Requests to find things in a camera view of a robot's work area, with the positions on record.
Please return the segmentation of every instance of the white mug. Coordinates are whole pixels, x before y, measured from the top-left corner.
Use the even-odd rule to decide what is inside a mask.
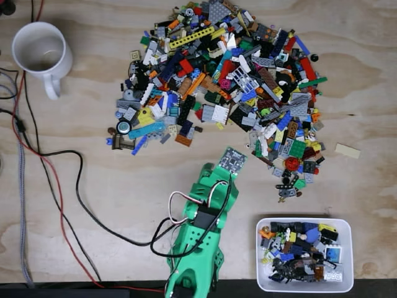
[[[69,73],[73,57],[58,28],[45,22],[23,26],[12,41],[12,56],[21,68],[43,80],[50,99],[60,97],[60,79]]]

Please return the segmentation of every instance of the white lego brick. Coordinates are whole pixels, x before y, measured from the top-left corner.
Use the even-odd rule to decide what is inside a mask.
[[[277,125],[274,123],[270,123],[264,130],[264,136],[266,139],[269,139],[277,130]]]
[[[158,120],[158,119],[160,119],[161,117],[164,116],[164,112],[161,110],[159,104],[155,104],[153,106],[149,106],[149,108],[150,108],[151,112],[153,113],[154,118],[156,120]]]
[[[150,62],[150,59],[151,59],[152,55],[153,55],[153,51],[148,49],[146,51],[146,53],[145,53],[145,57],[144,57],[144,59],[142,61],[142,64],[149,65],[149,62]]]
[[[223,125],[226,124],[226,120],[228,118],[229,109],[227,107],[222,107],[220,105],[216,105],[212,114],[212,120],[216,122],[220,122]]]
[[[335,148],[335,152],[338,153],[342,153],[343,155],[347,155],[349,157],[353,157],[353,158],[359,158],[360,157],[360,150],[342,145],[337,143],[336,144],[336,148]]]
[[[143,96],[141,98],[141,106],[143,106],[145,104],[145,102],[148,100],[150,92],[153,90],[154,84],[153,83],[149,83],[148,87],[145,90],[145,93],[143,93]]]
[[[245,59],[244,56],[240,55],[238,57],[238,61],[240,62],[241,67],[243,68],[243,70],[248,73],[251,71],[250,67],[248,66],[247,60]]]

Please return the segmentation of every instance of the gray cable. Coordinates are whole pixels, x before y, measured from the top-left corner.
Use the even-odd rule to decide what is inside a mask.
[[[15,94],[17,93],[17,88],[12,81],[12,85],[15,89]],[[0,85],[0,87],[4,88],[10,96],[12,96],[12,91],[4,85]],[[30,277],[29,267],[26,258],[26,215],[25,215],[25,151],[24,146],[22,146],[21,142],[18,140],[18,153],[19,153],[19,169],[18,169],[18,178],[19,178],[19,198],[20,198],[20,240],[19,240],[19,256],[20,263],[22,266],[22,274],[26,280],[26,283],[29,287],[34,287],[34,283],[32,278]]]

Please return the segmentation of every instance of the mug handle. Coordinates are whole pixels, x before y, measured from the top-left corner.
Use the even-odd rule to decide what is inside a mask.
[[[47,96],[53,101],[60,98],[61,85],[60,80],[55,79],[51,74],[44,75],[44,88]]]

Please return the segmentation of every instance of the green robotic arm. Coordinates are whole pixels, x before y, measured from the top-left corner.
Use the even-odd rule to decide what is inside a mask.
[[[203,166],[189,194],[203,204],[186,203],[183,216],[189,219],[181,225],[170,254],[191,250],[207,234],[187,256],[167,259],[171,275],[166,286],[166,298],[205,298],[210,289],[215,289],[224,261],[219,248],[220,232],[238,196],[233,181],[245,161],[246,156],[229,147],[215,168],[211,163]]]

